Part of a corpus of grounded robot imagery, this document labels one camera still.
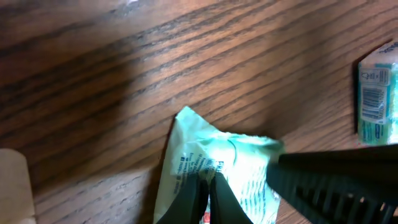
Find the wooden surface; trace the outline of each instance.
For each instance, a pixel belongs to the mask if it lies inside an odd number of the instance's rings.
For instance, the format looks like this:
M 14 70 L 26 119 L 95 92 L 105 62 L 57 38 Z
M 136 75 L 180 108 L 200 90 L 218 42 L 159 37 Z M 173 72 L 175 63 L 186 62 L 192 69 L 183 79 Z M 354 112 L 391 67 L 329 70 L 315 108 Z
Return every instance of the wooden surface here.
M 28 160 L 39 224 L 151 223 L 175 114 L 354 145 L 353 62 L 395 0 L 0 0 L 0 146 Z M 282 202 L 278 223 L 306 222 Z

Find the crumpled plastic bag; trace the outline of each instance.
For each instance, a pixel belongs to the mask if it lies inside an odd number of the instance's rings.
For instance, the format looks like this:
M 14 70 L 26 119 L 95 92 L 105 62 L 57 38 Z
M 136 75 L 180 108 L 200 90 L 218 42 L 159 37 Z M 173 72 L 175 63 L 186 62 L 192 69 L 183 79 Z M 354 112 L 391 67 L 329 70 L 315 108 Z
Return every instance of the crumpled plastic bag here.
M 189 107 L 175 118 L 157 193 L 154 223 L 169 209 L 188 174 L 199 172 L 210 183 L 221 172 L 254 224 L 275 223 L 279 196 L 266 183 L 271 157 L 284 145 L 268 137 L 224 133 Z M 210 200 L 201 223 L 210 222 Z

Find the teal plastic packet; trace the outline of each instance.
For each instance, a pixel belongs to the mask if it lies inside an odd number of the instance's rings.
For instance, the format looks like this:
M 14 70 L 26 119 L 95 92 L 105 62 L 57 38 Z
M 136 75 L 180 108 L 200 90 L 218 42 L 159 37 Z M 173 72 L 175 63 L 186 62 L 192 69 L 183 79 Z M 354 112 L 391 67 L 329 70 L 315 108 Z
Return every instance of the teal plastic packet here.
M 398 40 L 359 63 L 358 137 L 368 146 L 398 143 Z
M 167 146 L 154 223 L 169 209 L 187 175 L 200 172 L 208 183 L 221 172 L 253 223 L 275 223 L 280 198 L 266 183 L 267 165 L 284 152 L 268 137 L 224 133 L 189 107 L 177 117 Z M 201 223 L 210 223 L 210 200 Z

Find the beige object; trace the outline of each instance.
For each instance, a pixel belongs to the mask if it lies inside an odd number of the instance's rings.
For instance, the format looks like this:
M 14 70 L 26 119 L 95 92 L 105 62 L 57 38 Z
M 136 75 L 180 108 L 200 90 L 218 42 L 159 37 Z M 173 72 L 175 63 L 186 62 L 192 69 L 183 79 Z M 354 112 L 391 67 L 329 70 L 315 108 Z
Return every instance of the beige object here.
M 0 149 L 0 224 L 36 224 L 25 157 Z

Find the barcode label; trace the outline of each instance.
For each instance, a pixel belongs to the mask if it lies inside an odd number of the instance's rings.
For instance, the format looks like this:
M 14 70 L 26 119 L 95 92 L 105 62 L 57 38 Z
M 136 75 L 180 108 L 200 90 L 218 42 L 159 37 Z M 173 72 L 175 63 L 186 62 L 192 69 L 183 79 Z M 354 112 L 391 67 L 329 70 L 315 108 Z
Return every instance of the barcode label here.
M 386 121 L 386 88 L 381 86 L 362 87 L 362 119 L 384 124 Z
M 363 83 L 382 86 L 390 85 L 390 70 L 387 68 L 361 68 L 359 79 Z

